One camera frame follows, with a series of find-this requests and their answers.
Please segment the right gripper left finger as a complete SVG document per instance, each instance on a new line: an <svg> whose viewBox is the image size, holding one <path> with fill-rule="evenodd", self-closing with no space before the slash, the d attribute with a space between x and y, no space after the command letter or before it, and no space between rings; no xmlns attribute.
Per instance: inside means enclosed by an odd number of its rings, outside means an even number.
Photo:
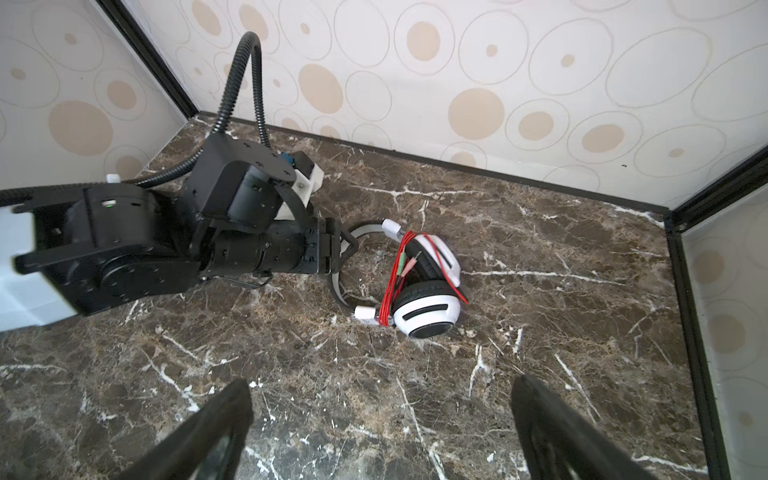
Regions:
<svg viewBox="0 0 768 480"><path fill-rule="evenodd" d="M236 379L117 477L233 479L253 419L249 385Z"/></svg>

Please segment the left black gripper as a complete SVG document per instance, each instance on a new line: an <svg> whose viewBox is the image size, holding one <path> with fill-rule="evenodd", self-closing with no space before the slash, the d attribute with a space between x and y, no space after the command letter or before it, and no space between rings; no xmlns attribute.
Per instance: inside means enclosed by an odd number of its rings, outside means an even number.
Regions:
<svg viewBox="0 0 768 480"><path fill-rule="evenodd" d="M358 239L335 218L313 217L304 231L304 274L338 273L359 249Z"/></svg>

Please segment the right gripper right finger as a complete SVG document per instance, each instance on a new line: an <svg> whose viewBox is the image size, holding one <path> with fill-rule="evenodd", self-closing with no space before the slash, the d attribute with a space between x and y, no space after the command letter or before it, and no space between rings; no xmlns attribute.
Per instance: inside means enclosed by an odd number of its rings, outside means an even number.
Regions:
<svg viewBox="0 0 768 480"><path fill-rule="evenodd" d="M533 479L653 477L532 375L515 379L511 409Z"/></svg>

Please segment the white black headphones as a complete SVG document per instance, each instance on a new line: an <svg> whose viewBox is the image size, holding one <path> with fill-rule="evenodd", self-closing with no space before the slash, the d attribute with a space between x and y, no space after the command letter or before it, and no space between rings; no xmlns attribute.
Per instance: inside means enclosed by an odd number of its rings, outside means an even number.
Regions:
<svg viewBox="0 0 768 480"><path fill-rule="evenodd" d="M345 297L340 274L328 279L330 292L360 323L394 327L405 336L428 339L450 331L468 300L461 290L461 266L437 235L406 231L391 220L361 222L349 229L358 239L382 234L398 244L383 299L376 306Z"/></svg>

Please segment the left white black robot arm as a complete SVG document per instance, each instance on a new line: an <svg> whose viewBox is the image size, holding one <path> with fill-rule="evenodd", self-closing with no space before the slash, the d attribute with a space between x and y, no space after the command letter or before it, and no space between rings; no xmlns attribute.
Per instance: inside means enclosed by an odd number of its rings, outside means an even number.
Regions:
<svg viewBox="0 0 768 480"><path fill-rule="evenodd" d="M331 275L358 248L311 195L321 168L227 132L245 74L264 113L259 37L235 51L217 119L201 148L160 173L114 183L1 194L1 327L43 326L223 279L265 286L276 273Z"/></svg>

